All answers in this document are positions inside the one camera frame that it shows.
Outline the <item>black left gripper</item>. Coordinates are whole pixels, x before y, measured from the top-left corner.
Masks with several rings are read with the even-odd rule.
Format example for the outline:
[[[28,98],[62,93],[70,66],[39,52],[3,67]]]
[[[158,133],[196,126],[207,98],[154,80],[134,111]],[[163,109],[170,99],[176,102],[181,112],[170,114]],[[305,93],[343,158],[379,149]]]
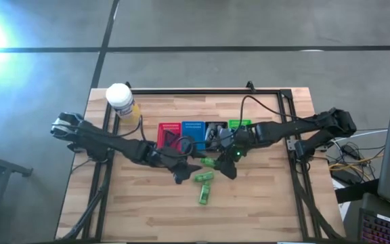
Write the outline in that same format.
[[[155,148],[147,158],[150,167],[167,168],[173,172],[176,184],[182,184],[190,178],[190,174],[202,169],[202,166],[188,164],[186,157],[177,149],[171,147]]]

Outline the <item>black aluminium table frame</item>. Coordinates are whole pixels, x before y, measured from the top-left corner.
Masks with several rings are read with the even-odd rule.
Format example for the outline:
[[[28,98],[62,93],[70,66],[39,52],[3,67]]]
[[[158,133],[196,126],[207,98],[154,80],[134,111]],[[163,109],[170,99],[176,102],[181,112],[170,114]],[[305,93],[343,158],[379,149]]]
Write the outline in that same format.
[[[258,88],[135,89],[149,140],[158,124],[228,121],[243,114],[254,122],[280,121],[280,114],[314,114],[309,90]],[[251,151],[237,163],[235,180],[216,174],[207,205],[198,202],[200,185],[176,184],[169,171],[135,165],[116,154],[110,188],[91,219],[85,237],[131,242],[300,241],[291,166],[284,142]]]

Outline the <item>red plastic basket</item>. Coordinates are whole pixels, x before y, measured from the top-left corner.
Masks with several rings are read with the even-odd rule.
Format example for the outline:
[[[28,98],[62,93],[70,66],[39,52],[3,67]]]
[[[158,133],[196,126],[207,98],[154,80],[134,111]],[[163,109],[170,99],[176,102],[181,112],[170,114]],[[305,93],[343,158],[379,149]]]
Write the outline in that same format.
[[[157,147],[162,148],[164,147],[164,130],[169,130],[174,133],[179,133],[181,137],[181,124],[180,123],[159,123],[158,124],[158,134],[157,134]],[[175,148],[177,150],[180,150],[181,145],[178,144],[178,147]]]

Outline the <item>black plastic basket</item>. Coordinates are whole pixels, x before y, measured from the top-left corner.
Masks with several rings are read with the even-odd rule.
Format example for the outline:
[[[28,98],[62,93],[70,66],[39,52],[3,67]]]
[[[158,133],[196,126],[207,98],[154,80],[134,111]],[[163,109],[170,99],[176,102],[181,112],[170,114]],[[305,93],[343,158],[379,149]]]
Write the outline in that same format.
[[[225,121],[207,121],[205,123],[206,125],[206,130],[207,130],[207,127],[209,126],[210,123],[214,123],[216,125],[216,127],[218,125],[222,126],[223,129],[227,129],[228,128],[228,123],[225,122]],[[214,151],[217,149],[217,145],[218,145],[218,140],[215,140],[213,139],[213,141],[206,141],[205,140],[205,148],[207,151]]]

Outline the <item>green travel bottle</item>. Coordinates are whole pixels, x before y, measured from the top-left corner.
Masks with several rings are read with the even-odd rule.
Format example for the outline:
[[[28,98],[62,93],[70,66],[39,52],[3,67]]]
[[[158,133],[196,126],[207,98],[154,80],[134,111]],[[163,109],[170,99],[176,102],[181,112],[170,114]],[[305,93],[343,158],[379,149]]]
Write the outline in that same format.
[[[201,158],[200,162],[205,166],[205,167],[210,167],[215,169],[217,166],[217,161],[213,158],[210,157],[205,157]]]

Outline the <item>black power adapter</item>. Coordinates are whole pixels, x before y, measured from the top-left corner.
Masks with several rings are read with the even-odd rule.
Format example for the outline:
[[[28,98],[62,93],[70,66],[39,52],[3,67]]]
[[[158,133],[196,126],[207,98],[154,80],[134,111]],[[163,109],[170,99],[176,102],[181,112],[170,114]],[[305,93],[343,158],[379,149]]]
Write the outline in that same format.
[[[352,185],[355,184],[355,175],[348,171],[331,171],[331,176],[344,184]]]

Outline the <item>white-lidded yellow wipes canister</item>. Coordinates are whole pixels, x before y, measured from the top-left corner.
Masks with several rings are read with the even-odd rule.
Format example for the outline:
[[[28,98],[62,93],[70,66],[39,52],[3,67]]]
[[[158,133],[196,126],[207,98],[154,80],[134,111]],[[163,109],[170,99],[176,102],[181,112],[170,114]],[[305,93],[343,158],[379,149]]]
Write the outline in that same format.
[[[123,83],[114,83],[106,90],[106,99],[123,123],[137,125],[140,109],[131,89]]]

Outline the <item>green battery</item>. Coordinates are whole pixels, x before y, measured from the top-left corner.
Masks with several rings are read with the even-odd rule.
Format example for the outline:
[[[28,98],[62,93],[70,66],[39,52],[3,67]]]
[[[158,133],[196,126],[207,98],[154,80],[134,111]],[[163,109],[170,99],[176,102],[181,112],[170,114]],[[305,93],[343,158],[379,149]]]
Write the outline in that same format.
[[[205,182],[201,186],[200,198],[199,198],[198,202],[201,205],[207,205],[209,202],[210,193],[211,193],[211,185],[209,183]]]
[[[196,174],[194,176],[194,181],[195,182],[206,182],[209,180],[212,180],[215,177],[215,174],[213,171],[207,171],[201,174]]]

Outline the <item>backlit black keyboard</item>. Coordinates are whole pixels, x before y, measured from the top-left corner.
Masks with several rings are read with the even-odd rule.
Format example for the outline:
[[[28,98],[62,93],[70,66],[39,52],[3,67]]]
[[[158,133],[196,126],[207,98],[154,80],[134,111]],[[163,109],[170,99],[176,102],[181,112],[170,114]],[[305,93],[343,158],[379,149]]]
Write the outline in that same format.
[[[360,208],[357,239],[364,243],[390,244],[390,216]]]

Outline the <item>blue plastic basket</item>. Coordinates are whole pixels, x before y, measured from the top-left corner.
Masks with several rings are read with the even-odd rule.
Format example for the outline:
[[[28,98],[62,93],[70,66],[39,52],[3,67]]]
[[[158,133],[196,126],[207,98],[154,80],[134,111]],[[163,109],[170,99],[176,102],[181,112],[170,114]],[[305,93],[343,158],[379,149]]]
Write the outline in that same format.
[[[204,150],[205,146],[205,122],[204,121],[182,121],[181,122],[181,135],[191,137],[193,141],[199,142],[196,144],[198,150]]]

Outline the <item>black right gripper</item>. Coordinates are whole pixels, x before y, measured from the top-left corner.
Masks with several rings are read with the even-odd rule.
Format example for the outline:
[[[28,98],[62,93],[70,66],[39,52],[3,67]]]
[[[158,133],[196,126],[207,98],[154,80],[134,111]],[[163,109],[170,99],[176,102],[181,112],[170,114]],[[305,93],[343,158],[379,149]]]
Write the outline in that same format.
[[[251,145],[254,142],[254,135],[251,129],[247,127],[238,127],[232,136],[230,145],[227,147],[227,155],[222,152],[216,159],[215,163],[220,163],[219,171],[227,178],[234,180],[237,176],[237,169],[234,161],[239,161],[245,157]]]

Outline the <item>green plastic basket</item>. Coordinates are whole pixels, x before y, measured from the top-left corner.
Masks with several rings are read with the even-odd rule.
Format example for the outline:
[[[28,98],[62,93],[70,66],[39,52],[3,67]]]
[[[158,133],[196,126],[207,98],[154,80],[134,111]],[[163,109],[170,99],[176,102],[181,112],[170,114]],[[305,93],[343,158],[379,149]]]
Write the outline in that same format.
[[[250,125],[252,123],[252,121],[250,119],[230,119],[228,121],[228,127],[230,129],[237,129],[239,126],[246,126],[246,125]]]

